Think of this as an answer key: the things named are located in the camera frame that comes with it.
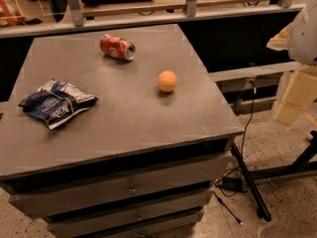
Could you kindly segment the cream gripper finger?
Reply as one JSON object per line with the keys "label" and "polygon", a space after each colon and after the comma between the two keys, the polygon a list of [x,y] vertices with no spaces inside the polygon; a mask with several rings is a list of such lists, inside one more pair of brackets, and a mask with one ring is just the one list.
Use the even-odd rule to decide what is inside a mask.
{"label": "cream gripper finger", "polygon": [[317,66],[301,66],[282,88],[273,120],[290,125],[317,99]]}
{"label": "cream gripper finger", "polygon": [[278,34],[269,39],[266,46],[274,51],[287,51],[292,24],[285,26]]}

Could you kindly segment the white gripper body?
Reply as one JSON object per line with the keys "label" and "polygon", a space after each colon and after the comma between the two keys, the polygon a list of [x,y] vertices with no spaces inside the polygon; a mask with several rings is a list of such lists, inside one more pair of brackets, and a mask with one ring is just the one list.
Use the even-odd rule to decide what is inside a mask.
{"label": "white gripper body", "polygon": [[288,55],[300,63],[317,64],[317,0],[310,0],[294,18],[288,37]]}

